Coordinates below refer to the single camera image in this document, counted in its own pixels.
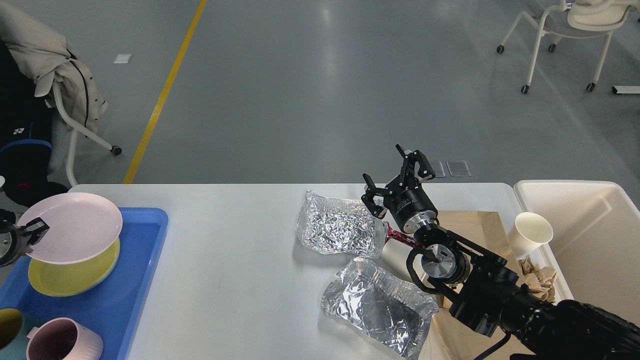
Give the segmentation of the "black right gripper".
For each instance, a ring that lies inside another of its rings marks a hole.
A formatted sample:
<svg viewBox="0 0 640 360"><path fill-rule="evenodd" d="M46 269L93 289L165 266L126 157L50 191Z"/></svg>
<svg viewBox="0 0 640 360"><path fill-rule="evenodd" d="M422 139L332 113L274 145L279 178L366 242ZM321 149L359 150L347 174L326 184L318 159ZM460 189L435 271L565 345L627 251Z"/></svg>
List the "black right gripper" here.
<svg viewBox="0 0 640 360"><path fill-rule="evenodd" d="M438 209L422 188L424 182L435 178L434 169L420 150L408 150L401 145L396 145L396 150L403 157L400 173L384 188L377 187L370 175L363 173L366 186L362 203L373 217L380 220L391 212L398 228L405 234L413 234L438 219ZM395 182L398 193L393 194ZM387 204L376 203L376 197L387 200Z"/></svg>

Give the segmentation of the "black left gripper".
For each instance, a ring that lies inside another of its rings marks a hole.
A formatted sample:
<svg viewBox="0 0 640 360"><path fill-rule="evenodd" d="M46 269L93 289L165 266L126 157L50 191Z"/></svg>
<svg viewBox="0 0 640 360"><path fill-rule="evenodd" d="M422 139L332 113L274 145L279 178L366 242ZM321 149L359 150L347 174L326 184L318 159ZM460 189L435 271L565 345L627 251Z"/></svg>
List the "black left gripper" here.
<svg viewBox="0 0 640 360"><path fill-rule="evenodd" d="M16 226L16 214L0 210L0 267L14 264L23 256L23 244L33 246L50 230L42 218L34 218L25 225Z"/></svg>

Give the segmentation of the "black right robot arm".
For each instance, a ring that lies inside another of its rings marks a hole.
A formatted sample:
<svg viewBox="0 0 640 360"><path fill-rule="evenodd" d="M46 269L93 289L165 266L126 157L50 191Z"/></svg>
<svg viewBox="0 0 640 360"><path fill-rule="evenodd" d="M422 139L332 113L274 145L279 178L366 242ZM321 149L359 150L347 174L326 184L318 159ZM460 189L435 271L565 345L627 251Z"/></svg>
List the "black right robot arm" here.
<svg viewBox="0 0 640 360"><path fill-rule="evenodd" d="M600 307L576 300L543 301L518 285L518 275L500 255L441 227L438 209L422 183L434 169L420 150L395 146L403 162L400 173L384 187L363 174L361 200L372 216L391 212L413 244L406 258L412 283L451 301L449 314L485 337L501 328L504 337L478 355L483 360L515 337L530 354L512 360L637 360L639 328Z"/></svg>

